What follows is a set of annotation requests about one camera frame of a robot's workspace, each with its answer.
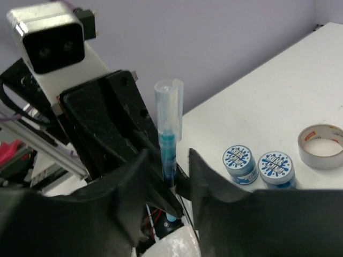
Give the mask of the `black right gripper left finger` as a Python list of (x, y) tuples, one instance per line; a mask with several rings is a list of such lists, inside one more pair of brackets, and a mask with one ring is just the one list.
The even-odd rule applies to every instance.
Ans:
[(148, 152), (72, 194), (1, 189), (1, 256), (130, 256), (139, 242)]

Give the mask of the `clear pen cap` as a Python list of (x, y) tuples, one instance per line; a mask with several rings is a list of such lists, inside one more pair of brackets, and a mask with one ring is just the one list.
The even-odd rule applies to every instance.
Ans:
[(155, 84), (157, 128), (160, 134), (173, 134), (182, 140), (184, 82), (179, 79), (162, 80)]

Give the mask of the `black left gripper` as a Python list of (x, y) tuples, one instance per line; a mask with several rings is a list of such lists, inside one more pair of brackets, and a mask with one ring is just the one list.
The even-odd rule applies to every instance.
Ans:
[[(5, 92), (5, 87), (38, 111), (30, 118)], [(174, 217), (184, 214), (176, 195), (163, 181), (158, 130), (128, 70), (118, 70), (65, 90), (60, 94), (63, 114), (57, 121), (48, 99), (23, 59), (1, 74), (1, 101), (19, 115), (19, 123), (46, 143), (77, 151), (97, 179), (149, 153), (146, 201)]]

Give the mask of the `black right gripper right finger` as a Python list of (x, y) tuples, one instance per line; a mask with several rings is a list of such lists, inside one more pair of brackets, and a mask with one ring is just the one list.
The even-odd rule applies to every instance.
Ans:
[(342, 256), (341, 190), (255, 190), (189, 151), (193, 222), (202, 256)]

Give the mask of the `blue pen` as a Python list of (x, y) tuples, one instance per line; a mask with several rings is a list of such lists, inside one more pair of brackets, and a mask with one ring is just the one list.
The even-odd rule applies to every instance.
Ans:
[(171, 131), (159, 133), (163, 181), (175, 193), (176, 185), (176, 135)]

